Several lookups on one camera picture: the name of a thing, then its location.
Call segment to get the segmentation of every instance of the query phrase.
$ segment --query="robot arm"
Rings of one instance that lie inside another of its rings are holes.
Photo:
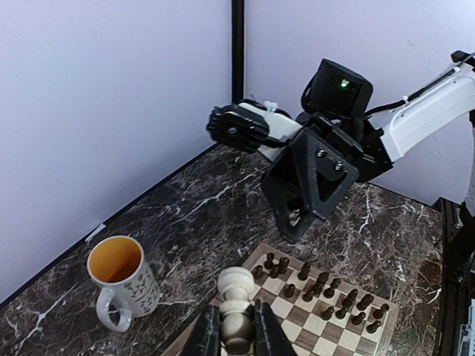
[[[212,139],[270,162],[261,188],[283,238],[296,242],[315,218],[326,219],[350,186],[388,171],[414,145],[471,113],[475,126],[475,59],[457,51],[453,64],[399,102],[366,111],[373,86],[324,59],[302,96],[296,120],[272,102],[243,100],[215,108]],[[475,216],[475,171],[465,200]]]

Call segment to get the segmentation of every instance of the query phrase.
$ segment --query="light square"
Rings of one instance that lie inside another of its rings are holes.
[[[283,300],[280,297],[275,298],[274,302],[271,305],[272,311],[275,315],[286,318],[289,315],[290,309],[292,309],[293,305],[286,300]]]
[[[339,346],[343,346],[345,349],[356,351],[356,347],[358,346],[360,338],[361,337],[354,332],[344,330],[343,334],[341,334],[338,344]]]
[[[320,355],[320,356],[333,356],[333,352],[335,352],[336,343],[332,343],[331,341],[325,340],[320,337],[317,341],[317,344],[313,348],[313,353]]]
[[[316,334],[318,336],[324,331],[327,322],[321,317],[317,317],[315,314],[309,315],[307,321],[304,324],[304,329]]]
[[[285,332],[287,339],[289,339],[291,343],[297,340],[297,337],[300,334],[300,331],[302,330],[300,326],[295,325],[294,323],[290,323],[288,320],[284,320],[284,322],[282,323],[282,329]]]

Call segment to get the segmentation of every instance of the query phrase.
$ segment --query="black pawn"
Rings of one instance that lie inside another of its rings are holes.
[[[329,306],[327,310],[325,310],[323,313],[321,313],[321,318],[323,320],[330,320],[332,318],[333,312],[335,311],[335,308],[332,306]]]
[[[324,296],[328,299],[333,298],[335,295],[335,289],[338,288],[340,285],[341,280],[339,278],[333,279],[333,281],[330,284],[330,287],[324,291]]]
[[[373,316],[375,319],[381,319],[383,318],[384,314],[386,314],[388,310],[389,310],[389,306],[385,303],[381,306],[381,308],[373,312]]]
[[[307,293],[305,293],[304,295],[302,295],[302,299],[304,300],[304,302],[311,302],[312,301],[312,298],[313,298],[313,290],[312,289],[309,289],[307,291]]]
[[[365,310],[370,304],[373,302],[374,297],[371,294],[366,294],[363,299],[360,300],[358,304],[356,304],[356,308],[358,310]]]
[[[274,265],[272,269],[270,270],[269,277],[271,278],[277,278],[279,277],[279,266]]]
[[[289,284],[287,288],[284,289],[285,298],[292,298],[295,294],[295,284]]]
[[[261,265],[257,265],[254,267],[254,271],[252,272],[252,276],[255,280],[259,280],[264,276],[264,271]]]
[[[338,311],[335,313],[335,316],[336,316],[338,319],[344,319],[344,317],[347,316],[347,312],[348,312],[348,307],[347,307],[347,306],[343,306],[343,307],[341,307],[340,310],[338,310]]]
[[[364,312],[359,313],[358,315],[355,315],[354,317],[351,318],[351,323],[353,325],[359,325],[363,323],[363,320],[365,319],[366,314]]]
[[[317,281],[316,283],[317,284],[321,284],[321,285],[325,285],[325,283],[328,281],[328,278],[330,277],[330,273],[328,272],[321,272],[319,275],[318,275],[318,278],[317,278]]]
[[[298,272],[297,278],[299,280],[306,280],[309,277],[309,272],[310,272],[310,264],[308,262],[305,262],[300,272]]]
[[[378,327],[381,326],[381,321],[377,320],[374,323],[368,325],[366,327],[366,331],[369,332],[370,334],[374,334],[376,330],[378,330]]]
[[[287,272],[287,267],[289,266],[289,259],[287,257],[281,257],[279,259],[279,273],[284,274]]]
[[[266,269],[272,269],[272,267],[274,266],[274,254],[272,252],[269,252],[266,258],[267,260],[266,262],[264,262],[264,267]]]

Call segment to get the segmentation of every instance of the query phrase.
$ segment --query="dark marble surface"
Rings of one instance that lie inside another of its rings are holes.
[[[391,355],[431,355],[441,283],[442,217],[373,185],[354,185],[297,245],[276,231],[258,182],[266,163],[219,147],[121,213],[0,309],[0,355],[160,355],[216,292],[222,268],[268,243],[401,306]],[[163,298],[125,334],[96,318],[88,252],[136,237]]]

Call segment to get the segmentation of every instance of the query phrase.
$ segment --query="mug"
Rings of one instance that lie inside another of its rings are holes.
[[[131,237],[109,237],[94,247],[88,257],[88,273],[102,287],[97,317],[113,332],[127,331],[134,317],[148,315],[158,306],[158,283],[142,246]],[[120,314],[118,324],[109,315],[111,305]]]

